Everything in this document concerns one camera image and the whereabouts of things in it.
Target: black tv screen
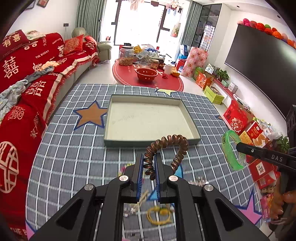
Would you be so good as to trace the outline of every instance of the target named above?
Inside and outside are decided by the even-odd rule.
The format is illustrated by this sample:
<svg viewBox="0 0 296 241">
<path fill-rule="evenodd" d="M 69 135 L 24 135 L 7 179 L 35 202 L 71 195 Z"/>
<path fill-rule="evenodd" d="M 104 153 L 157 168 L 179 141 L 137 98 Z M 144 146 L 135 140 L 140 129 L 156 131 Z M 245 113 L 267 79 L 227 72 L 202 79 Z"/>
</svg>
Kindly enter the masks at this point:
<svg viewBox="0 0 296 241">
<path fill-rule="evenodd" d="M 296 104 L 296 49 L 284 41 L 239 25 L 225 64 L 257 86 L 284 118 Z"/>
</svg>

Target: beige armchair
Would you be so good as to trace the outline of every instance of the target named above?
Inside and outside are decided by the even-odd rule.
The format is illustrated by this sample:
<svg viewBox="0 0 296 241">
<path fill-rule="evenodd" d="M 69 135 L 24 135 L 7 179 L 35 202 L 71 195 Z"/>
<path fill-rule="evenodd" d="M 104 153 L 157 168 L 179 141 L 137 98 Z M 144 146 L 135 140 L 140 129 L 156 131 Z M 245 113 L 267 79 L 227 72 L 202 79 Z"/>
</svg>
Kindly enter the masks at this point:
<svg viewBox="0 0 296 241">
<path fill-rule="evenodd" d="M 82 27 L 75 28 L 72 32 L 72 37 L 74 38 L 80 35 L 88 36 L 89 34 Z M 97 50 L 100 62 L 111 60 L 111 49 L 112 43 L 110 41 L 102 41 L 100 43 L 97 43 Z"/>
</svg>

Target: glass cabinet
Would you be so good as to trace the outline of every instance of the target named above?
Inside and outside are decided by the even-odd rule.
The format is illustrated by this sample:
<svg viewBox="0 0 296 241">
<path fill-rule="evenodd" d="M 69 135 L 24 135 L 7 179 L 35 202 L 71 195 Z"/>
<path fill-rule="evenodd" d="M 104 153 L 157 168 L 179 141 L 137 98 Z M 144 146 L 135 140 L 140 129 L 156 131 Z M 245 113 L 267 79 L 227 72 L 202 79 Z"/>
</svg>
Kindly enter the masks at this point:
<svg viewBox="0 0 296 241">
<path fill-rule="evenodd" d="M 218 22 L 222 4 L 204 5 L 200 13 L 192 47 L 208 51 Z"/>
</svg>

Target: coffee table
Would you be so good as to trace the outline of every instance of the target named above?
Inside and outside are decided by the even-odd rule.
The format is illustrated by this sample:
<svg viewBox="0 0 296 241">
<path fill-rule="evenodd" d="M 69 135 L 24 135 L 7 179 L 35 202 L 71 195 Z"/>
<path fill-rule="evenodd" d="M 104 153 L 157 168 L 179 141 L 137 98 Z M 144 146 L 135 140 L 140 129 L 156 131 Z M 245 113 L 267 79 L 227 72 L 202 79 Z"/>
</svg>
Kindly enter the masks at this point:
<svg viewBox="0 0 296 241">
<path fill-rule="evenodd" d="M 183 91 L 184 85 L 180 77 L 174 77 L 171 74 L 167 79 L 163 79 L 163 70 L 157 69 L 158 75 L 153 82 L 140 81 L 135 72 L 140 66 L 137 64 L 131 66 L 119 65 L 119 61 L 116 61 L 112 67 L 114 78 L 123 85 L 144 86 L 150 88 L 159 88 L 166 90 Z"/>
<path fill-rule="evenodd" d="M 124 165 L 135 162 L 136 155 L 145 152 L 144 146 L 105 147 L 104 125 L 83 124 L 77 114 L 81 114 L 77 110 L 90 107 L 94 101 L 100 107 L 108 107 L 112 94 L 182 99 L 201 134 L 200 142 L 189 146 L 182 161 L 184 178 L 194 181 L 198 176 L 206 177 L 234 205 L 246 206 L 254 188 L 250 172 L 248 168 L 238 172 L 229 168 L 221 150 L 221 137 L 228 128 L 223 120 L 217 118 L 219 114 L 208 98 L 183 92 L 172 92 L 169 96 L 148 87 L 81 84 L 73 88 L 53 116 L 34 160 L 26 199 L 26 222 L 33 230 L 45 224 L 86 183 L 95 186 L 109 183 Z M 169 164 L 175 152 L 174 147 L 163 149 L 163 162 Z M 142 192 L 148 190 L 151 193 L 154 188 L 155 183 L 145 176 Z M 256 209 L 260 210 L 256 190 L 254 202 Z M 129 239 L 129 235 L 135 233 L 145 240 L 176 238 L 174 215 L 172 223 L 163 226 L 153 226 L 147 220 L 145 211 L 154 205 L 156 201 L 147 201 L 142 204 L 138 215 L 124 218 L 123 237 Z"/>
</svg>

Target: green plastic tape roll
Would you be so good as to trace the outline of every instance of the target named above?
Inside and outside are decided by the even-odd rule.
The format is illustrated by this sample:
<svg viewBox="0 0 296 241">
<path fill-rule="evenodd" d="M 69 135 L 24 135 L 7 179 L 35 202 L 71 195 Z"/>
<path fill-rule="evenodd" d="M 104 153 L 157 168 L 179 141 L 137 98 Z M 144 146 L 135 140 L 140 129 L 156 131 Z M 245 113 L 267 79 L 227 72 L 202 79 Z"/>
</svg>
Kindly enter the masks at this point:
<svg viewBox="0 0 296 241">
<path fill-rule="evenodd" d="M 229 130 L 222 136 L 222 149 L 231 168 L 235 171 L 239 171 L 245 167 L 246 155 L 239 152 L 239 158 L 237 159 L 230 143 L 231 140 L 233 140 L 235 144 L 241 142 L 239 136 L 233 130 Z"/>
</svg>

